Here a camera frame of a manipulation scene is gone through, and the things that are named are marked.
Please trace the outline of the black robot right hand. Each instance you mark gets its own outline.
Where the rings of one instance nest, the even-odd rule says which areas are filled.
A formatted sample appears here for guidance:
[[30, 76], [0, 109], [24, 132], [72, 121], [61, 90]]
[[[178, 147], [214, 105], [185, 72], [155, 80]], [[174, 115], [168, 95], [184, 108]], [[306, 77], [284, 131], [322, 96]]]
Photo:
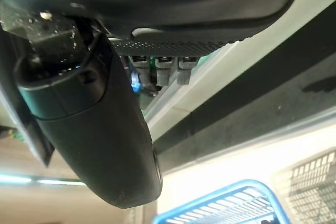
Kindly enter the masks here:
[[1, 0], [1, 101], [45, 165], [58, 151], [118, 208], [162, 176], [131, 73], [151, 91], [177, 68], [267, 29], [294, 0]]

